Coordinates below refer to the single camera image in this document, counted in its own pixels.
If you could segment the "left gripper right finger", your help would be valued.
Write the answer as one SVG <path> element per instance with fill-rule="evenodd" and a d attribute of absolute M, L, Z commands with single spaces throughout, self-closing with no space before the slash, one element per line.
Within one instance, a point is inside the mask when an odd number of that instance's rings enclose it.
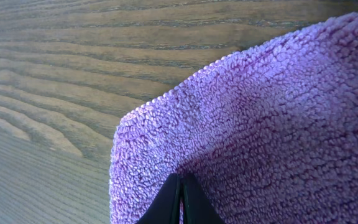
<path fill-rule="evenodd" d="M 184 224 L 224 224 L 191 173 L 182 179 L 182 199 Z"/>

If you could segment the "purple microfiber cloth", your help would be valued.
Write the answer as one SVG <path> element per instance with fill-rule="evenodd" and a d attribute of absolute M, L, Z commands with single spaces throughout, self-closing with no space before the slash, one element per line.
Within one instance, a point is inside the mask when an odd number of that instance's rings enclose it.
<path fill-rule="evenodd" d="M 226 223 L 358 223 L 358 12 L 227 55 L 126 114 L 111 223 L 137 222 L 189 172 Z"/>

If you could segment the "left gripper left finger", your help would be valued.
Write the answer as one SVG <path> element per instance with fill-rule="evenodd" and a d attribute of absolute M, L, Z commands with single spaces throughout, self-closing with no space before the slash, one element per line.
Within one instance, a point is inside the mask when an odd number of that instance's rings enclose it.
<path fill-rule="evenodd" d="M 152 204 L 136 224 L 179 224 L 180 177 L 170 174 Z"/>

